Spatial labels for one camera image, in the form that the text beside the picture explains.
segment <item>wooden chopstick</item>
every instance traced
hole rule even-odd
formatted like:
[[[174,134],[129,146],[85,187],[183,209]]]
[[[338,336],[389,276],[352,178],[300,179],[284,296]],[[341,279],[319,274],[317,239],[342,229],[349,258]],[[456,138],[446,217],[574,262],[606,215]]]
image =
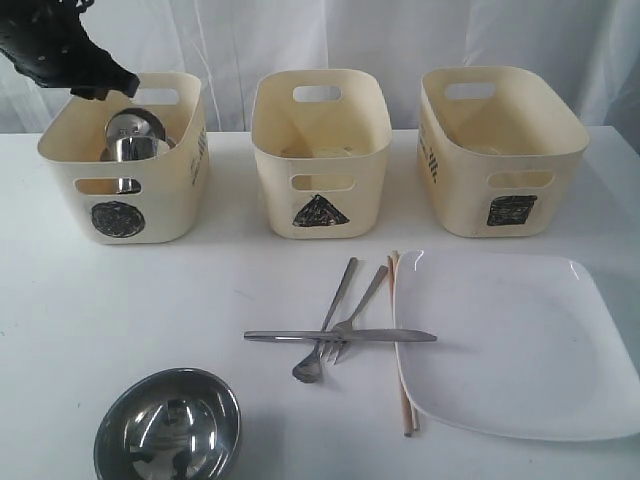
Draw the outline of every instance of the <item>wooden chopstick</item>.
[[[391,294],[391,308],[393,309],[393,289],[396,277],[396,266],[398,265],[398,252],[394,251],[391,256],[387,256],[387,263],[389,264],[389,293]],[[409,397],[407,397],[407,392],[404,390],[404,385],[402,385],[399,370],[398,381],[400,383],[400,407],[402,408],[404,436],[411,437],[413,435],[413,431],[416,430],[416,423],[413,418],[413,407],[411,406]]]

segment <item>bin handle hole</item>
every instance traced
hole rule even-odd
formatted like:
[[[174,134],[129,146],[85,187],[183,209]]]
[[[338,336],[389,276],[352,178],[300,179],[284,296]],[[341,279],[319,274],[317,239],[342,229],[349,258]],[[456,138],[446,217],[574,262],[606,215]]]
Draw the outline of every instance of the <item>bin handle hole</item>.
[[[549,170],[533,172],[498,172],[487,178],[491,188],[544,188],[555,178]]]
[[[173,88],[139,88],[132,102],[136,105],[177,105],[178,91]]]
[[[337,102],[342,89],[336,85],[301,85],[293,89],[293,99],[300,103]]]
[[[318,175],[296,175],[291,178],[291,187],[300,192],[335,192],[351,190],[356,179],[350,173],[323,173]]]
[[[142,186],[135,178],[80,178],[75,181],[76,190],[84,195],[137,195]]]
[[[449,100],[470,100],[480,98],[491,98],[496,93],[496,86],[493,83],[452,83],[444,94]]]

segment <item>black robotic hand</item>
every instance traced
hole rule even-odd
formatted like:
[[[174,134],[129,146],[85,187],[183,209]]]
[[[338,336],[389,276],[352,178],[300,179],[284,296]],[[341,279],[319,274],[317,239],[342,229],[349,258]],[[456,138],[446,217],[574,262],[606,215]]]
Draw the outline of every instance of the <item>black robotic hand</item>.
[[[46,88],[104,100],[133,97],[140,81],[89,39],[80,14],[94,0],[0,0],[0,51],[18,73]]]

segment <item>metal bowl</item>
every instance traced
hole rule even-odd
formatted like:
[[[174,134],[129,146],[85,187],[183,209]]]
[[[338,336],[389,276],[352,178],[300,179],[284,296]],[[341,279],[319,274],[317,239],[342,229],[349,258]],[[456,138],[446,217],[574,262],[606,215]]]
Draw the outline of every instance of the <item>metal bowl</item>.
[[[127,390],[105,415],[93,450],[99,480],[221,478],[240,442],[240,408],[215,375],[165,370]]]

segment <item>triangle symbol sticker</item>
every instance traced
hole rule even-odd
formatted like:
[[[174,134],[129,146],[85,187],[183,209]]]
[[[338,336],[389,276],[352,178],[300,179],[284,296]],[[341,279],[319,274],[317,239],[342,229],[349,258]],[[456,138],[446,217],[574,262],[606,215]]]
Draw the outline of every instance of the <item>triangle symbol sticker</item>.
[[[294,227],[333,227],[349,219],[322,195],[314,195],[293,219]]]

